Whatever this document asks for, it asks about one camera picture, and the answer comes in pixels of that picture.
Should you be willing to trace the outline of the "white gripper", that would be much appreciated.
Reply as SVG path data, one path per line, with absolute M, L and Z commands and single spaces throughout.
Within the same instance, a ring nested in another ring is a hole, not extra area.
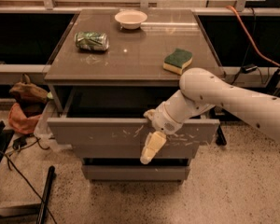
M 166 143 L 166 135 L 176 133 L 182 124 L 170 117 L 165 108 L 165 102 L 162 102 L 156 109 L 147 110 L 144 117 L 151 120 L 152 127 L 156 130 L 156 132 L 147 135 L 141 152 L 140 162 L 149 164 Z

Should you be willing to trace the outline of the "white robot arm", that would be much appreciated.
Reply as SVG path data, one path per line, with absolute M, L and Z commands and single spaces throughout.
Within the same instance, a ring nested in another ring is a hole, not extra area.
M 167 136 L 187 119 L 219 106 L 280 143 L 280 98 L 232 86 L 202 68 L 190 68 L 179 79 L 179 90 L 157 108 L 145 112 L 155 129 L 147 135 L 140 162 L 148 164 Z

